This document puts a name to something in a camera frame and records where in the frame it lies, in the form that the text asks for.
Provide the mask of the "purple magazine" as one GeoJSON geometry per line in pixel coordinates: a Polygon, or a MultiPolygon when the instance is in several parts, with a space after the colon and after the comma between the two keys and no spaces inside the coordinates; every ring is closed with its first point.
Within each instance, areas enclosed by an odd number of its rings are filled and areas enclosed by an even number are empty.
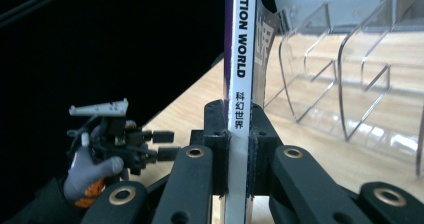
{"type": "Polygon", "coordinates": [[[263,106],[266,70],[280,25],[261,0],[225,1],[224,116],[229,131],[222,224],[248,224],[253,205],[253,107],[263,106]]]}

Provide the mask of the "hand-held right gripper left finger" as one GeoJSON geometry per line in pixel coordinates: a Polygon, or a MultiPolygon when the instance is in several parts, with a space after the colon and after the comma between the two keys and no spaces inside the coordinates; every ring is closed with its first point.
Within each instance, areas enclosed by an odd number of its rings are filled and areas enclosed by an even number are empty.
{"type": "Polygon", "coordinates": [[[228,191],[229,132],[223,102],[214,100],[204,107],[204,145],[213,152],[213,194],[224,196],[228,191]]]}

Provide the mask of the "black curtain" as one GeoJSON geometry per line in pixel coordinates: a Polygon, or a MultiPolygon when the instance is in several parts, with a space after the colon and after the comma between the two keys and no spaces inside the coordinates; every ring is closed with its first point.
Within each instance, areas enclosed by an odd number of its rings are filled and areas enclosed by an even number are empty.
{"type": "Polygon", "coordinates": [[[156,114],[221,53],[223,17],[224,0],[0,0],[0,198],[64,170],[70,106],[156,114]]]}

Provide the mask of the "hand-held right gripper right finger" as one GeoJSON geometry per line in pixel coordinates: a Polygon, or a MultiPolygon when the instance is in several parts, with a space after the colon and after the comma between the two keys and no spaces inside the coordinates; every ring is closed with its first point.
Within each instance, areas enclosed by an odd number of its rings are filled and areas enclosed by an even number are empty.
{"type": "Polygon", "coordinates": [[[281,142],[263,108],[257,104],[252,108],[249,141],[248,193],[268,195],[272,182],[271,164],[281,142]]]}

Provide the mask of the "clear acrylic file rack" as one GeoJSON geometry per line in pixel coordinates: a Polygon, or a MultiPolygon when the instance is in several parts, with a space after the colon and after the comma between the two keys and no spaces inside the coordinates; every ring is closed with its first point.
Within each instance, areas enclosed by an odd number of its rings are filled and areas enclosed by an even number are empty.
{"type": "Polygon", "coordinates": [[[330,0],[277,14],[266,110],[424,177],[424,0],[330,0]]]}

